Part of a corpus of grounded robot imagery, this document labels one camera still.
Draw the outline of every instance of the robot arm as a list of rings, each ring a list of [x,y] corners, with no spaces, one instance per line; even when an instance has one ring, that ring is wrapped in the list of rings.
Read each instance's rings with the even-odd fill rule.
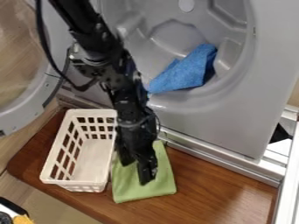
[[[100,84],[107,91],[118,113],[116,148],[122,164],[129,165],[136,160],[141,185],[150,182],[157,171],[152,148],[157,135],[156,115],[146,106],[147,91],[131,55],[88,0],[49,0],[76,40],[71,58],[74,67],[92,78],[87,84],[76,86],[60,72],[51,57],[43,29],[42,3],[41,0],[36,2],[38,34],[49,62],[74,88],[85,91]],[[107,67],[112,67],[115,74],[104,75]]]

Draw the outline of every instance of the washing machine door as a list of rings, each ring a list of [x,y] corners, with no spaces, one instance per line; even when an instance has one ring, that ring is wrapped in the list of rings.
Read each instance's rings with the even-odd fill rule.
[[[43,2],[52,56],[63,69],[72,39],[52,6]],[[23,128],[41,115],[61,82],[39,46],[33,4],[23,0],[0,3],[0,136]]]
[[[102,0],[143,82],[196,46],[218,48],[203,87],[154,94],[162,125],[252,158],[263,154],[296,83],[296,0]]]

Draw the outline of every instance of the yellow object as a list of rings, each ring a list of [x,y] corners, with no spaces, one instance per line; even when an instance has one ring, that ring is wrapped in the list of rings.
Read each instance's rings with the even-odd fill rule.
[[[19,215],[13,218],[13,224],[34,224],[27,215]]]

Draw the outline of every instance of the black cable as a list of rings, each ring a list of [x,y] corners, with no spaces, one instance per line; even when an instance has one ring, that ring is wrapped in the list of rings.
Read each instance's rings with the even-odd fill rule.
[[[91,86],[93,86],[98,81],[97,77],[94,77],[92,80],[90,80],[88,83],[86,83],[82,86],[77,86],[63,72],[61,72],[58,69],[58,67],[51,55],[51,51],[49,49],[49,46],[47,44],[46,37],[45,37],[45,27],[44,27],[44,21],[43,21],[41,0],[36,0],[36,23],[37,23],[37,30],[38,30],[40,44],[45,52],[45,56],[48,58],[49,63],[52,66],[52,68],[55,70],[55,72],[58,73],[67,82],[69,82],[73,88],[75,88],[79,91],[84,92],[84,91],[88,90]]]

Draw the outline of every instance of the laundry basket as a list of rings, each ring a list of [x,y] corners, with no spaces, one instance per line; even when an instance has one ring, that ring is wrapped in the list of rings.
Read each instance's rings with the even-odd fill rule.
[[[41,181],[71,192],[102,192],[108,181],[115,126],[115,110],[68,110],[40,174]]]

